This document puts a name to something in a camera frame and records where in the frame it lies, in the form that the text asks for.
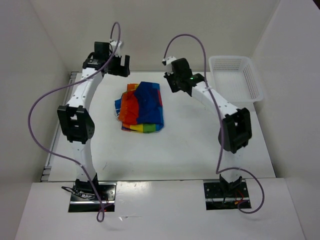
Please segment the rainbow striped shorts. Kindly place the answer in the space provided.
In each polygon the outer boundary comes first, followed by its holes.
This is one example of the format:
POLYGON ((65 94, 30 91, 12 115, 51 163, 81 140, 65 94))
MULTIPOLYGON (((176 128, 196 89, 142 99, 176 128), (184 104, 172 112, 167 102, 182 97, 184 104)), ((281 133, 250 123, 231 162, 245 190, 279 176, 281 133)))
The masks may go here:
POLYGON ((129 83, 114 101, 121 129, 134 133, 156 133, 164 127, 160 85, 155 82, 129 83))

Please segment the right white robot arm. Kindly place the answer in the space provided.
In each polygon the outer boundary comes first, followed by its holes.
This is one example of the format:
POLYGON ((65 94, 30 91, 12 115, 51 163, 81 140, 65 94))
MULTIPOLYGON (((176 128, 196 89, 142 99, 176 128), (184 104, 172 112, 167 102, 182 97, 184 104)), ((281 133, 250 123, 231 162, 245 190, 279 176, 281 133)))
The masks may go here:
POLYGON ((164 78, 173 93, 187 93, 221 120, 218 142, 223 154, 217 166, 219 191, 225 197, 232 196, 241 184, 240 163, 244 148, 252 138, 249 110, 228 102, 209 85, 206 75, 192 72, 185 58, 170 56, 164 58, 162 64, 165 66, 164 78))

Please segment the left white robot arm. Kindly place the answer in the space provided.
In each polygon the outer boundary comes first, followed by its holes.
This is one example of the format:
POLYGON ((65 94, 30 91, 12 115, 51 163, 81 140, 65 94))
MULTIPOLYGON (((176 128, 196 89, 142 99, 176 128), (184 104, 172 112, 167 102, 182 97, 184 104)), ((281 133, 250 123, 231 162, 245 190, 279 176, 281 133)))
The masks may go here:
POLYGON ((105 75, 128 77, 130 57, 121 55, 120 40, 94 43, 94 51, 82 64, 81 80, 65 105, 60 105, 57 115, 60 127, 70 143, 73 158, 79 165, 74 192, 94 200, 100 194, 97 172, 93 165, 91 139, 95 123, 89 109, 93 96, 105 75))

